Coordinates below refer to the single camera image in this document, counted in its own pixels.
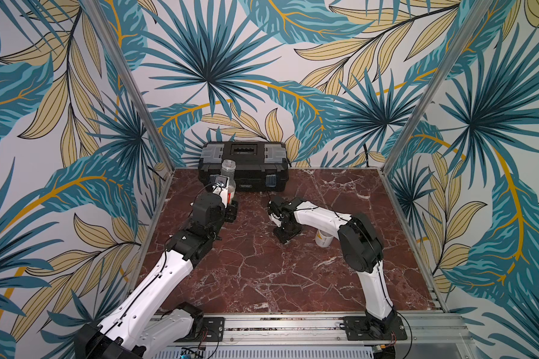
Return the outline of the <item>large white label bottle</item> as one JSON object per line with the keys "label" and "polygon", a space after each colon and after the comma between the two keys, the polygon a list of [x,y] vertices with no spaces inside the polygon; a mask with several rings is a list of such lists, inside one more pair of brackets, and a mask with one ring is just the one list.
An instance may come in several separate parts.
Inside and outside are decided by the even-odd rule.
{"label": "large white label bottle", "polygon": [[317,230],[314,241],[316,245],[318,245],[319,247],[328,248],[331,245],[334,238],[335,236],[329,233],[326,233],[323,230]]}

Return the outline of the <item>small clear bottle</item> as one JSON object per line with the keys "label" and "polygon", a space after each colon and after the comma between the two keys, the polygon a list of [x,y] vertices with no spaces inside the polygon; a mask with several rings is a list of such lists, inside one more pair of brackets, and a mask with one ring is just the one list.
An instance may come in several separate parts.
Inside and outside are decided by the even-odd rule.
{"label": "small clear bottle", "polygon": [[235,182],[235,172],[236,172],[236,162],[231,159],[225,159],[222,162],[221,175],[228,178],[226,185],[227,188],[227,204],[231,203],[235,197],[236,191],[236,182]]}

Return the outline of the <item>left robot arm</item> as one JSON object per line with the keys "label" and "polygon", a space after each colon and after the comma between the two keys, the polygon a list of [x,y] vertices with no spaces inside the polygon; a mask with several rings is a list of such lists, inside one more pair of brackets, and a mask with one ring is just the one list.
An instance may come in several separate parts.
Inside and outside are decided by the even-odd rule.
{"label": "left robot arm", "polygon": [[76,358],[152,358],[176,340],[200,334],[203,313],[183,303],[156,323],[151,319],[169,294],[212,249],[226,222],[237,216],[226,189],[202,192],[181,230],[171,236],[157,264],[99,324],[74,337]]}

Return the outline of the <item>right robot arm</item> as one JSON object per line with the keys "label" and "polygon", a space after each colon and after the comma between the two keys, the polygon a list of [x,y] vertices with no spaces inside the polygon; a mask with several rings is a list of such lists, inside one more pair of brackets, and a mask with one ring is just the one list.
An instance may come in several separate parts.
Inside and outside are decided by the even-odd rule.
{"label": "right robot arm", "polygon": [[338,241],[342,259],[358,275],[365,296],[365,323],[356,330],[381,337],[398,324],[384,275],[383,240],[367,215],[339,213],[299,197],[286,200],[280,196],[269,200],[267,212],[275,224],[274,236],[282,244],[300,235],[304,227],[316,230],[319,247]]}

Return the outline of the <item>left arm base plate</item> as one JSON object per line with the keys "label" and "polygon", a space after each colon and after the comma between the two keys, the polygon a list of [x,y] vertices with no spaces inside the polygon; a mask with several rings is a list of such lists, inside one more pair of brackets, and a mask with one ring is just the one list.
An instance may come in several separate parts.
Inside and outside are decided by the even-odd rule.
{"label": "left arm base plate", "polygon": [[174,343],[218,343],[224,338],[224,329],[224,317],[205,317],[193,325],[187,336],[175,340]]}

